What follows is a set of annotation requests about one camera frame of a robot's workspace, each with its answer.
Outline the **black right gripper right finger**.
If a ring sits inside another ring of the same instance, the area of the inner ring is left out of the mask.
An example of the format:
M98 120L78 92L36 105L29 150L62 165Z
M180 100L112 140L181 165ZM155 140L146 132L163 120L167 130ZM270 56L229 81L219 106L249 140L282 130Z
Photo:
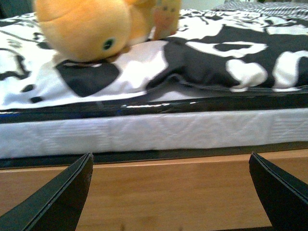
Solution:
M252 153L249 172L261 204L277 231L308 229L308 185Z

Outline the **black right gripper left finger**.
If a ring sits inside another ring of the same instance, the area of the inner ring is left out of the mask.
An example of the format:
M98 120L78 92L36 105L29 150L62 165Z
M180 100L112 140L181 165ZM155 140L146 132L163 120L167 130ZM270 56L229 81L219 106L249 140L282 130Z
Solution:
M23 202L0 217L2 231L74 231L93 172L87 153Z

